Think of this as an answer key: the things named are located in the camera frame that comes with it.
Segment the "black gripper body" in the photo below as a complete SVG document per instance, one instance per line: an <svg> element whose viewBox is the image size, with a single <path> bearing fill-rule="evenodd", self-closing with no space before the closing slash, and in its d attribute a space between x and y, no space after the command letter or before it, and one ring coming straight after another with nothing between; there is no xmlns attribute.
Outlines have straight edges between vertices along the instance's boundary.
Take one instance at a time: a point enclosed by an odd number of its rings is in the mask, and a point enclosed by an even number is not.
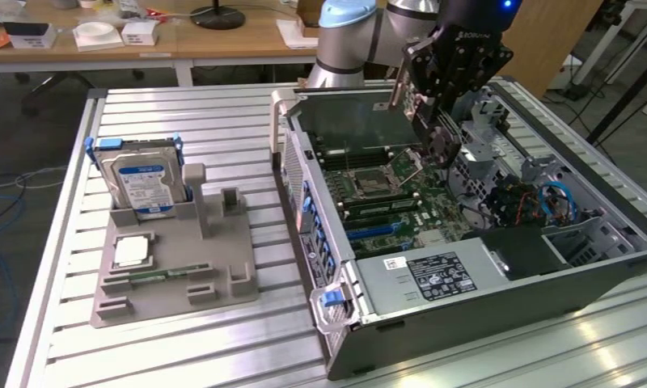
<svg viewBox="0 0 647 388"><path fill-rule="evenodd" d="M461 44L498 48L520 9L517 0L440 1L437 48L456 49Z"/></svg>

